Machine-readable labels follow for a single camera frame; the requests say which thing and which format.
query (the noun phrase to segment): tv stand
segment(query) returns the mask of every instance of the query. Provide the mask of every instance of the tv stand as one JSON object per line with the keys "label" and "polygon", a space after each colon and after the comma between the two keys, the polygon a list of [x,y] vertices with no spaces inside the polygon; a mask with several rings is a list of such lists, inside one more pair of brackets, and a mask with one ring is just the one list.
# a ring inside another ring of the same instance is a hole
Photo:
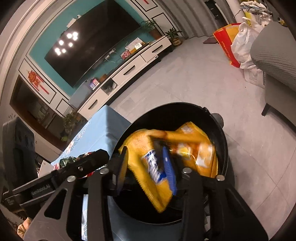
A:
{"label": "tv stand", "polygon": [[169,39],[163,36],[133,54],[93,92],[78,113],[89,120],[101,107],[110,104],[120,95],[126,86],[131,84],[129,82],[139,78],[140,73],[149,68],[151,63],[158,59],[159,54],[170,46]]}

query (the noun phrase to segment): tile floor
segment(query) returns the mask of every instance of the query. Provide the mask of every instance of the tile floor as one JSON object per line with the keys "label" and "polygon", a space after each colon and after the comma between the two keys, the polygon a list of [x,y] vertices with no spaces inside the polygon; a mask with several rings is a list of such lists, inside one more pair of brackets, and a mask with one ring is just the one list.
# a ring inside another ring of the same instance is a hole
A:
{"label": "tile floor", "polygon": [[218,112],[236,188],[269,238],[296,202],[296,133],[276,114],[261,116],[264,89],[244,80],[218,44],[186,40],[122,93],[111,107],[130,122],[169,102],[190,102]]}

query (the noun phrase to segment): white plastic bag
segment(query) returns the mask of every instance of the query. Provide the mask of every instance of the white plastic bag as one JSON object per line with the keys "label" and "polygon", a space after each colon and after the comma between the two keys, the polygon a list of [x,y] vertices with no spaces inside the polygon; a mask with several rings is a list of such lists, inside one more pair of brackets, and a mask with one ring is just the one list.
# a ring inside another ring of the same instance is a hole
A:
{"label": "white plastic bag", "polygon": [[260,24],[265,27],[267,24],[269,24],[270,22],[273,22],[272,16],[270,14],[267,14],[265,12],[263,12],[260,16],[259,16],[259,20],[260,20]]}
{"label": "white plastic bag", "polygon": [[263,26],[252,19],[245,17],[244,19],[249,20],[252,27],[247,23],[240,24],[239,32],[233,40],[231,50],[236,60],[241,64],[241,69],[251,69],[254,68],[255,65],[250,56],[250,49],[254,40],[263,29]]}

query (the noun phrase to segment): gray sofa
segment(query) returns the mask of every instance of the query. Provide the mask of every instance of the gray sofa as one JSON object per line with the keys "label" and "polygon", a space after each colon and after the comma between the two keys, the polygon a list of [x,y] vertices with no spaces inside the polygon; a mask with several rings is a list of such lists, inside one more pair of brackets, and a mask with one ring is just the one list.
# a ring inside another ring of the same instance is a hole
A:
{"label": "gray sofa", "polygon": [[265,73],[262,115],[273,107],[296,126],[296,41],[290,30],[269,23],[251,47],[254,64]]}

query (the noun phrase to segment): teal wall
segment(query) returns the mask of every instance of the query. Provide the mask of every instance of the teal wall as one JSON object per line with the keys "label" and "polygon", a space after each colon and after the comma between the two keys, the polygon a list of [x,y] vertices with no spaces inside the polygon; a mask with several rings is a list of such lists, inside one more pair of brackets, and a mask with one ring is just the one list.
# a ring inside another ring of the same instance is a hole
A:
{"label": "teal wall", "polygon": [[[67,7],[59,16],[47,27],[47,29],[39,37],[29,55],[39,65],[39,67],[46,73],[66,94],[71,96],[75,92],[75,88],[72,88],[44,59],[45,55],[55,44],[61,33],[67,30],[67,24],[72,18],[76,18],[77,15],[83,15],[90,9],[103,2],[104,0],[76,0],[69,7]],[[115,0],[122,8],[124,8],[138,23],[143,21],[142,17],[130,6],[125,0]],[[153,38],[144,33],[142,30],[137,30],[134,33],[126,37],[122,42],[116,46],[116,52],[119,54],[112,54],[108,59],[104,61],[95,70],[87,74],[88,77],[100,78],[104,73],[108,74],[114,67],[120,63],[120,54],[125,51],[126,42],[130,43],[135,38],[139,37],[144,42],[152,41]]]}

